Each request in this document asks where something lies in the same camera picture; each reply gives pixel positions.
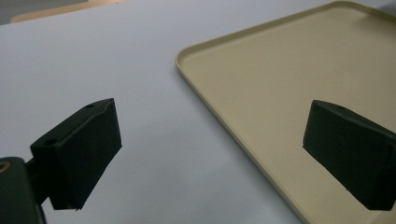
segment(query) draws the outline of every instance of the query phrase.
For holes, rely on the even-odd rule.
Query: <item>black plastic part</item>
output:
[[[113,99],[84,106],[35,141],[35,167],[46,171],[54,209],[82,208],[120,148]]]
[[[392,208],[395,133],[340,105],[313,101],[304,148],[366,208]]]
[[[0,159],[0,223],[43,224],[23,159]]]

